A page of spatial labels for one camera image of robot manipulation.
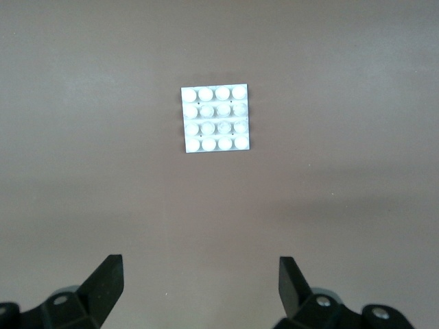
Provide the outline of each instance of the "brown background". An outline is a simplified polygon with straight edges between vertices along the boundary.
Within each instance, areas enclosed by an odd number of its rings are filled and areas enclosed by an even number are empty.
[[[439,2],[0,2],[0,300],[111,253],[104,327],[271,328],[278,258],[439,322]],[[247,83],[250,151],[186,154],[181,86]]]

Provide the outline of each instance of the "metal bolt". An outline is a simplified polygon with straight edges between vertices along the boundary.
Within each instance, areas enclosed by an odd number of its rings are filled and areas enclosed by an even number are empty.
[[[331,302],[325,296],[317,297],[317,304],[323,307],[328,307],[331,305]]]
[[[375,307],[372,309],[372,313],[375,317],[379,317],[380,319],[387,320],[390,318],[389,313],[386,310],[383,310],[381,307]]]
[[[55,300],[54,300],[54,305],[61,305],[61,304],[64,304],[66,301],[67,301],[67,296],[60,296],[60,297],[57,297]]]

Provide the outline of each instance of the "screw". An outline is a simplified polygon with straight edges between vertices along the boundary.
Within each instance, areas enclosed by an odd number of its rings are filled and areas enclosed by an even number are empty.
[[[61,305],[61,304],[64,304],[66,301],[67,301],[67,296],[60,296],[60,297],[57,297],[55,300],[54,300],[54,305]]]
[[[390,318],[389,313],[386,310],[383,310],[381,307],[375,307],[372,309],[372,313],[375,317],[379,317],[380,319],[387,320]]]
[[[328,307],[331,305],[331,302],[325,296],[317,297],[317,304],[323,307]]]

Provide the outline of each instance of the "white square grid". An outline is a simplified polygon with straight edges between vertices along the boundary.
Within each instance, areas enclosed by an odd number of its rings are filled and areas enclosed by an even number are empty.
[[[186,153],[250,149],[247,84],[181,88]]]

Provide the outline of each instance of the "black plastic bracket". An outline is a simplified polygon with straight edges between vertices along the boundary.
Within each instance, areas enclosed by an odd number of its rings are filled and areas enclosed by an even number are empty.
[[[98,329],[122,291],[122,255],[109,255],[74,293],[57,293],[24,313],[0,303],[0,329]]]
[[[274,329],[414,329],[400,312],[367,305],[359,315],[328,295],[314,294],[292,257],[281,257],[279,295],[287,317]]]

